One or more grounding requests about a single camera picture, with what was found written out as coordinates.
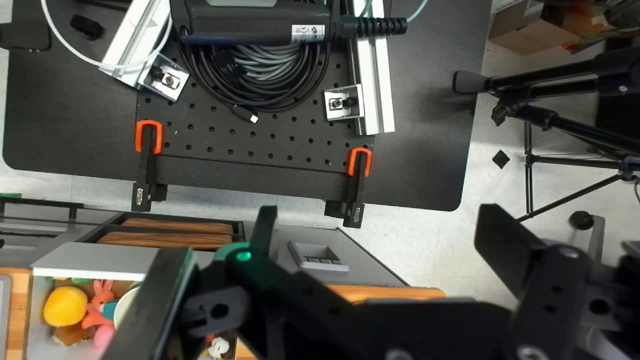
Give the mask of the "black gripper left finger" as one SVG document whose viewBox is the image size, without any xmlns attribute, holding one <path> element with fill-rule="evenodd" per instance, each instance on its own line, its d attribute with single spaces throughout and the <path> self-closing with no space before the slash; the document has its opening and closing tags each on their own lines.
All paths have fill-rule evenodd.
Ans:
<svg viewBox="0 0 640 360">
<path fill-rule="evenodd" d="M 255 351 L 266 347 L 266 303 L 258 288 L 276 206 L 263 206 L 249 242 L 234 242 L 201 267 L 192 247 L 163 247 L 101 360 L 197 360 L 209 336 L 230 332 Z"/>
</svg>

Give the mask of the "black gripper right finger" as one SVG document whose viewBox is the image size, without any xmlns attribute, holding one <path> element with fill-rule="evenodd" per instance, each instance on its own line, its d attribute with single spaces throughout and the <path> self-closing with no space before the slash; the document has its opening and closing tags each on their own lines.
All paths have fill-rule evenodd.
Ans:
<svg viewBox="0 0 640 360">
<path fill-rule="evenodd" d="M 474 247 L 519 300 L 507 360 L 640 360 L 640 259 L 634 242 L 610 266 L 531 231 L 482 204 Z"/>
</svg>

